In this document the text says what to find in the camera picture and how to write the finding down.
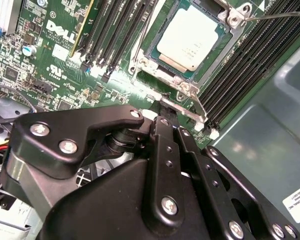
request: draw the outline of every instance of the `motherboard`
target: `motherboard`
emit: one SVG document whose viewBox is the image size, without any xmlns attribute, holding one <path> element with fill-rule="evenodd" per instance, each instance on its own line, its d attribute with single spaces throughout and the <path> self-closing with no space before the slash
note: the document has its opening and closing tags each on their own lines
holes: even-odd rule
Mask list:
<svg viewBox="0 0 300 240">
<path fill-rule="evenodd" d="M 161 101 L 202 148 L 300 45 L 300 18 L 243 19 L 288 11 L 300 0 L 0 0 L 0 85 L 38 112 Z"/>
</svg>

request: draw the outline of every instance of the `silver screw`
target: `silver screw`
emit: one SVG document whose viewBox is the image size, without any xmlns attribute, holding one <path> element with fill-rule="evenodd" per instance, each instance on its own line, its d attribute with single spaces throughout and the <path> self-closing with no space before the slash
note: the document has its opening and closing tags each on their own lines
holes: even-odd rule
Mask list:
<svg viewBox="0 0 300 240">
<path fill-rule="evenodd" d="M 274 232 L 280 237 L 280 238 L 284 238 L 285 237 L 285 234 L 284 232 L 282 231 L 282 229 L 277 225 L 277 224 L 273 224 L 272 225 L 272 228 L 274 230 Z"/>
<path fill-rule="evenodd" d="M 285 227 L 285 230 L 291 235 L 291 237 L 293 237 L 294 239 L 297 238 L 297 235 L 292 227 L 290 227 L 288 225 L 285 225 L 284 227 Z"/>
<path fill-rule="evenodd" d="M 63 140 L 60 142 L 59 148 L 65 154 L 74 154 L 78 150 L 77 144 L 70 140 Z"/>
<path fill-rule="evenodd" d="M 237 18 L 236 16 L 230 17 L 230 18 L 229 18 L 229 24 L 230 24 L 230 26 L 232 26 L 232 27 L 237 26 L 237 25 L 239 24 L 238 18 Z"/>
<path fill-rule="evenodd" d="M 232 234 L 237 239 L 244 239 L 244 231 L 242 230 L 241 226 L 238 223 L 236 223 L 235 221 L 230 221 L 229 228 L 230 228 Z"/>
<path fill-rule="evenodd" d="M 218 152 L 214 150 L 213 148 L 210 149 L 210 152 L 212 153 L 213 156 L 218 156 Z"/>
<path fill-rule="evenodd" d="M 187 130 L 185 130 L 185 129 L 182 129 L 182 132 L 183 132 L 183 134 L 184 134 L 184 135 L 186 135 L 187 137 L 189 137 L 189 136 L 190 136 L 190 133 L 189 133 Z"/>
<path fill-rule="evenodd" d="M 46 125 L 36 123 L 30 127 L 30 132 L 38 137 L 44 137 L 50 133 L 50 129 Z"/>
<path fill-rule="evenodd" d="M 130 111 L 131 115 L 134 116 L 135 118 L 140 118 L 140 114 L 136 110 L 131 110 Z"/>
<path fill-rule="evenodd" d="M 177 204 L 170 197 L 165 196 L 162 198 L 161 205 L 163 210 L 169 215 L 176 215 L 178 212 Z"/>
<path fill-rule="evenodd" d="M 47 0 L 37 0 L 38 5 L 42 8 L 45 8 L 48 5 Z"/>
<path fill-rule="evenodd" d="M 161 118 L 160 122 L 162 122 L 166 126 L 169 125 L 169 122 L 166 119 L 164 119 L 164 118 Z"/>
</svg>

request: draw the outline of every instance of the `heatsink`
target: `heatsink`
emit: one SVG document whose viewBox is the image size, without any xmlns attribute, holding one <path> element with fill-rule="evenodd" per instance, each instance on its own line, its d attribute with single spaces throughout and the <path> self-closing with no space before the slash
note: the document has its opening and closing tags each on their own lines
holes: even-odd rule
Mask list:
<svg viewBox="0 0 300 240">
<path fill-rule="evenodd" d="M 17 29 L 23 0 L 0 0 L 0 31 L 13 34 Z"/>
</svg>

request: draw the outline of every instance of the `capacitor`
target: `capacitor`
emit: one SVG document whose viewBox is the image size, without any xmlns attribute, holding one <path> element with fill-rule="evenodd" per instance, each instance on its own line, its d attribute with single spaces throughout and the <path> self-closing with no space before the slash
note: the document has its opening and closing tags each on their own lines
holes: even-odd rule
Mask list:
<svg viewBox="0 0 300 240">
<path fill-rule="evenodd" d="M 48 6 L 48 1 L 47 0 L 36 0 L 36 2 L 42 8 L 46 8 Z"/>
<path fill-rule="evenodd" d="M 34 45 L 28 45 L 28 46 L 24 46 L 22 48 L 22 53 L 23 55 L 25 55 L 26 57 L 31 57 L 36 55 L 37 53 L 37 48 Z"/>
</svg>

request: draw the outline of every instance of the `sticker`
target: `sticker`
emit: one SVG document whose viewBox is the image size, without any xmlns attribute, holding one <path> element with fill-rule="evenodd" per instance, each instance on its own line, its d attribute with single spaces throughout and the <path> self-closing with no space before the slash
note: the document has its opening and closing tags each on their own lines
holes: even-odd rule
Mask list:
<svg viewBox="0 0 300 240">
<path fill-rule="evenodd" d="M 262 1 L 262 3 L 259 6 L 259 9 L 261 9 L 262 12 L 265 11 L 265 0 Z"/>
<path fill-rule="evenodd" d="M 282 201 L 296 223 L 300 223 L 300 189 Z"/>
<path fill-rule="evenodd" d="M 60 46 L 58 44 L 54 45 L 52 56 L 56 57 L 57 59 L 60 59 L 62 61 L 66 61 L 69 54 L 69 50 L 64 48 L 63 46 Z"/>
</svg>

